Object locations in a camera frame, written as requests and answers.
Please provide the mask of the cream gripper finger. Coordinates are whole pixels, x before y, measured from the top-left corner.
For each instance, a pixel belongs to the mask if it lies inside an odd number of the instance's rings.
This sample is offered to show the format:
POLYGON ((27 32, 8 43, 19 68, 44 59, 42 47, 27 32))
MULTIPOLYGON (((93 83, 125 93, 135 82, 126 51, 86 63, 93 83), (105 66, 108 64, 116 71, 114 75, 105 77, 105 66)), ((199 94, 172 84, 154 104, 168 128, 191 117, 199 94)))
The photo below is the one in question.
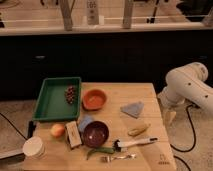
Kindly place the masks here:
POLYGON ((165 125, 169 126, 176 116, 175 111, 168 111, 165 115, 165 125))

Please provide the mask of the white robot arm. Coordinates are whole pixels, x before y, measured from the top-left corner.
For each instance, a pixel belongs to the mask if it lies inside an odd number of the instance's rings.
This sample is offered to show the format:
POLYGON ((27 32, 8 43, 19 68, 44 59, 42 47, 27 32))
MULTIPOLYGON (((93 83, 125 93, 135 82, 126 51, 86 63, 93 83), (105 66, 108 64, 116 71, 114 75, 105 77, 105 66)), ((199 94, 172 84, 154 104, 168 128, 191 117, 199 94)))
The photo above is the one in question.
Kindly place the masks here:
POLYGON ((174 108, 185 100, 213 115, 213 88, 205 83, 207 78, 208 69, 200 62, 174 68, 166 74, 166 86, 157 95, 165 126, 170 125, 175 118, 174 108))

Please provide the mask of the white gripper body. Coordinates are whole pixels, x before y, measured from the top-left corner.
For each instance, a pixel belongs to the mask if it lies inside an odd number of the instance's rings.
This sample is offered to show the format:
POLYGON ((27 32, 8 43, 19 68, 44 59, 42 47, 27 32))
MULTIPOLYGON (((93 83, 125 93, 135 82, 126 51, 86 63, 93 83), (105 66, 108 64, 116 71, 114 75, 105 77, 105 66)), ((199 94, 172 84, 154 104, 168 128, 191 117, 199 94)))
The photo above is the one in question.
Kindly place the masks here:
POLYGON ((163 114, 184 103, 184 98, 176 93, 161 92, 157 95, 163 114))

